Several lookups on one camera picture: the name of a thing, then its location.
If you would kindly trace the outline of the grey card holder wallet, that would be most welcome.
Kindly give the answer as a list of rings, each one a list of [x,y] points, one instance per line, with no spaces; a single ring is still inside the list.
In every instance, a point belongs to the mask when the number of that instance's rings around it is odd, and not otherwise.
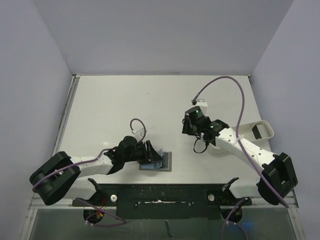
[[[139,165],[140,171],[154,171],[154,172],[171,172],[172,171],[172,152],[163,151],[160,149],[157,151],[162,154],[162,162],[149,163],[145,165]]]

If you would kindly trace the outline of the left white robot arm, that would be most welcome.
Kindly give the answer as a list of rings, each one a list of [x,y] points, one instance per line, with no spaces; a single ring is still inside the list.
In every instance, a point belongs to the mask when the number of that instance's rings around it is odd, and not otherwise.
[[[125,136],[117,146],[101,150],[96,157],[74,157],[59,151],[31,174],[29,182],[47,206],[67,197],[81,198],[95,206],[102,193],[91,176],[115,174],[130,162],[148,165],[163,160],[163,153],[155,150],[149,140]]]

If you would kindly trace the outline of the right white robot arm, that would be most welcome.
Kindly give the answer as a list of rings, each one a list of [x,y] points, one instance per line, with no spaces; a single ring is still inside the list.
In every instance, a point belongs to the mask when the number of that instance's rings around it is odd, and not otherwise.
[[[225,122],[210,120],[199,106],[184,113],[182,133],[195,136],[234,155],[251,168],[258,178],[251,180],[236,177],[222,192],[223,200],[230,205],[246,197],[261,197],[271,205],[282,204],[288,208],[285,197],[298,184],[292,159],[286,153],[276,154],[265,150],[236,133]]]

